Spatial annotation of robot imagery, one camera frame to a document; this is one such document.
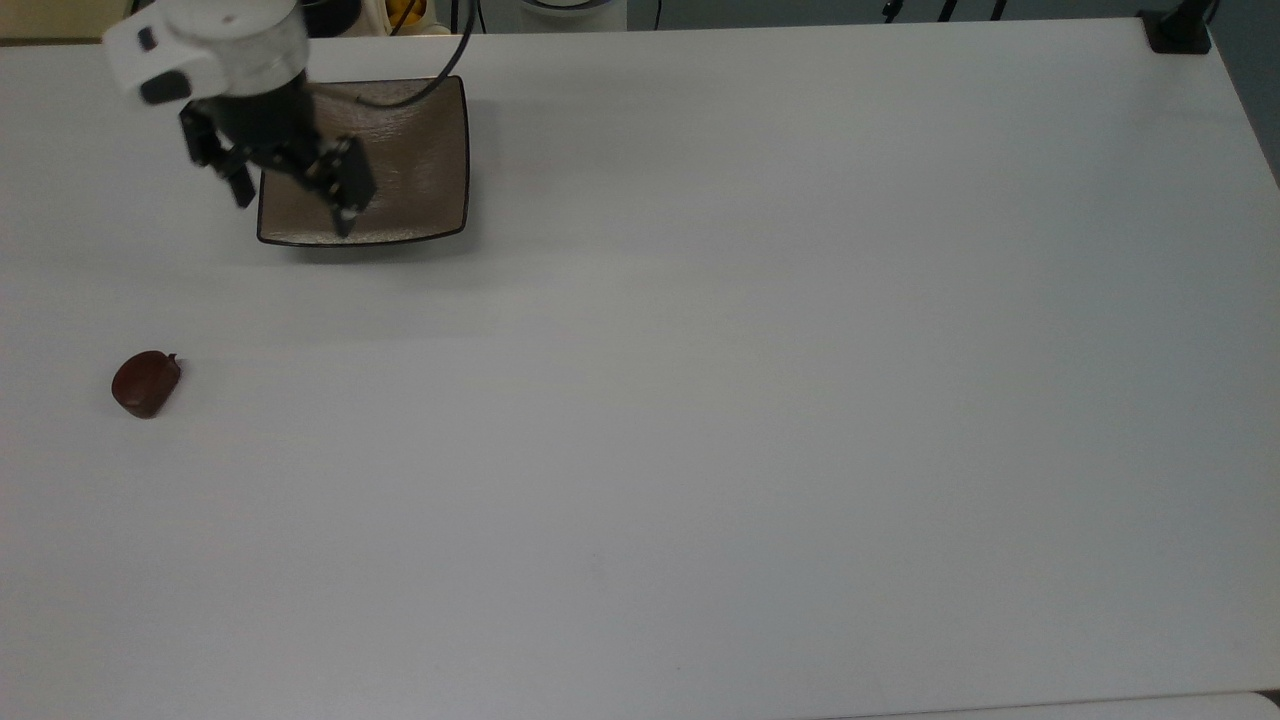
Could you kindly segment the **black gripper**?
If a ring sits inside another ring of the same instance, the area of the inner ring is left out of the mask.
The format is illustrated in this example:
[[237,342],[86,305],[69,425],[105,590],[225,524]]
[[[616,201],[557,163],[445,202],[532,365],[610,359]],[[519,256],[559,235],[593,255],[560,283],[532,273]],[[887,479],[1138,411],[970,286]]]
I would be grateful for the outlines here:
[[[344,135],[326,150],[315,123],[307,78],[253,96],[221,95],[186,104],[179,111],[189,160],[212,170],[236,205],[248,208],[256,188],[248,159],[293,177],[326,208],[335,234],[349,237],[378,190],[362,141]],[[224,146],[221,137],[230,145]]]

